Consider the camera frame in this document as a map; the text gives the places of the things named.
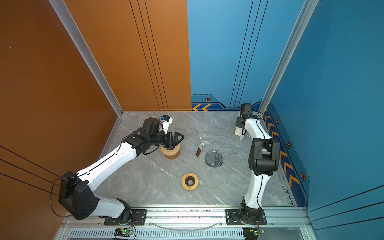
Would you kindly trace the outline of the coffee filter paper pack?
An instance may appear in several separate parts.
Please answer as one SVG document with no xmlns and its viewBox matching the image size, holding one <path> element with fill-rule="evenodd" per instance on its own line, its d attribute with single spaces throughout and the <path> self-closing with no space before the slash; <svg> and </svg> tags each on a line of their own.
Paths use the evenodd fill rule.
<svg viewBox="0 0 384 240">
<path fill-rule="evenodd" d="M 235 127 L 235 135 L 237 136 L 238 140 L 241 142 L 244 138 L 243 134 L 243 128 Z"/>
</svg>

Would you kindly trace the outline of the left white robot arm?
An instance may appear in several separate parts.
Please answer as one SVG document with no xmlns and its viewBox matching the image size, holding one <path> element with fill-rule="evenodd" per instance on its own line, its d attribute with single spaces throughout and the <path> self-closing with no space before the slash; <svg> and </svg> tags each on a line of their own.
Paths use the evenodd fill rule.
<svg viewBox="0 0 384 240">
<path fill-rule="evenodd" d="M 95 195 L 95 190 L 120 167 L 140 155 L 149 155 L 150 147 L 175 149 L 184 135 L 168 130 L 173 119 L 168 115 L 147 118 L 143 125 L 122 138 L 119 145 L 92 165 L 73 173 L 65 173 L 60 181 L 59 203 L 76 220 L 88 217 L 110 218 L 126 225 L 133 217 L 131 206 L 116 198 Z"/>
</svg>

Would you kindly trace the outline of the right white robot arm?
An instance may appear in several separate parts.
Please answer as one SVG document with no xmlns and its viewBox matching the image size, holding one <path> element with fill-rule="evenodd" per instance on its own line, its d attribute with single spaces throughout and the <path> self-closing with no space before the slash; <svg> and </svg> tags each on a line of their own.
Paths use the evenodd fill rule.
<svg viewBox="0 0 384 240">
<path fill-rule="evenodd" d="M 261 115 L 254 114 L 252 104 L 241 104 L 236 121 L 235 135 L 242 140 L 246 133 L 252 138 L 248 158 L 252 175 L 248 191 L 240 204 L 240 216 L 253 217 L 260 215 L 267 183 L 279 168 L 280 141 L 266 131 Z"/>
</svg>

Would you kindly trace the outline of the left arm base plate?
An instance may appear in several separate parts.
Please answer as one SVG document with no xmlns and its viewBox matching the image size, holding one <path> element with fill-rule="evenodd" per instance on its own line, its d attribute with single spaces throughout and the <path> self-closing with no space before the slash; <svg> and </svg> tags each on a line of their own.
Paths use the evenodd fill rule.
<svg viewBox="0 0 384 240">
<path fill-rule="evenodd" d="M 105 226 L 143 226 L 147 218 L 146 209 L 131 209 L 129 212 L 123 212 L 122 217 L 117 219 L 106 217 Z"/>
</svg>

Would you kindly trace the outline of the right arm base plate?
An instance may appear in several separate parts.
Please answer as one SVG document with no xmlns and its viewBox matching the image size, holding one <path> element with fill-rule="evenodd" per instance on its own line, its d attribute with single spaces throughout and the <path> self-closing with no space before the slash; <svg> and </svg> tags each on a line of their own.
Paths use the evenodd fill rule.
<svg viewBox="0 0 384 240">
<path fill-rule="evenodd" d="M 246 209 L 243 212 L 240 209 L 226 209 L 227 225 L 260 225 L 266 226 L 267 217 L 262 208 Z"/>
</svg>

